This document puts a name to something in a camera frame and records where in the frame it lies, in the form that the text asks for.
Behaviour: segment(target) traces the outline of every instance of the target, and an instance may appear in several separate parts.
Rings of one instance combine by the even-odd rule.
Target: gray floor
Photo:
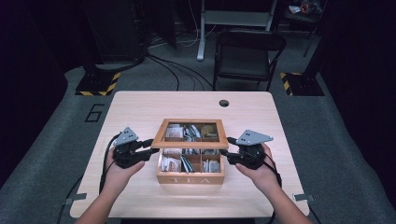
[[[288,45],[279,59],[271,87],[290,150],[304,191],[315,197],[310,203],[322,223],[395,223],[390,205],[375,172],[362,158],[350,138],[323,80],[318,82],[323,97],[288,96],[279,74],[303,72],[315,45],[303,58],[307,40],[301,34],[283,34]],[[161,58],[181,63],[212,81],[213,39],[206,43],[205,60],[196,61],[198,44],[187,48],[168,45],[150,48]],[[50,121],[0,191],[0,223],[56,223],[64,197],[84,173],[97,135],[111,104],[110,96],[76,96],[82,68],[65,74],[68,90]],[[180,91],[202,91],[195,80],[178,73]],[[210,91],[203,82],[206,91]],[[163,67],[146,59],[121,73],[115,91],[175,91],[176,79]],[[253,82],[221,79],[218,91],[262,91]],[[103,113],[98,122],[84,122],[93,105]],[[61,223],[72,223],[70,205],[64,208]],[[310,219],[317,223],[312,214]],[[257,218],[265,223],[268,218]],[[120,223],[111,218],[108,223]]]

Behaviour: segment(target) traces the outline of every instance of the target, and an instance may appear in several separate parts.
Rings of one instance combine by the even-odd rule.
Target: person's right hand
[[[267,154],[264,161],[272,167],[275,167],[275,165],[272,164],[271,160],[268,158],[271,157],[272,159],[271,149],[264,143],[262,143],[262,148],[264,149],[265,154]],[[253,181],[256,188],[258,188],[265,195],[267,195],[271,189],[280,188],[276,180],[276,175],[265,165],[262,165],[257,170],[248,169],[246,166],[240,163],[237,163],[235,167],[243,175],[249,177]]]

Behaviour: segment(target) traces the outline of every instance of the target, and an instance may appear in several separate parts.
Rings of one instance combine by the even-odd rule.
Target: person's right arm
[[[272,158],[270,148],[262,144],[265,154]],[[269,158],[264,160],[272,165]],[[248,169],[242,164],[236,164],[238,169],[243,175],[249,177],[257,189],[259,189],[271,205],[274,207],[276,216],[279,218],[280,223],[312,223],[304,213],[295,205],[295,203],[286,195],[285,191],[279,186],[275,174],[265,165],[262,165],[257,170]]]

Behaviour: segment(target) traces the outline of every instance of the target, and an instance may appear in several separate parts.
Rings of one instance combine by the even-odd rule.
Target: chair backrest
[[[234,46],[248,49],[283,51],[286,40],[270,31],[230,29],[223,31],[217,38],[217,47]]]

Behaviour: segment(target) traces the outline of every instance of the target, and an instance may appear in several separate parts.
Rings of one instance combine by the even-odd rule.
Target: chair seat
[[[293,20],[296,22],[299,22],[301,24],[306,24],[306,25],[315,25],[316,23],[319,22],[320,15],[317,13],[310,13],[310,14],[304,14],[301,12],[298,13],[291,13],[288,8],[285,9],[283,16],[286,19]]]
[[[266,79],[270,76],[268,52],[223,46],[220,50],[219,76],[236,75]]]

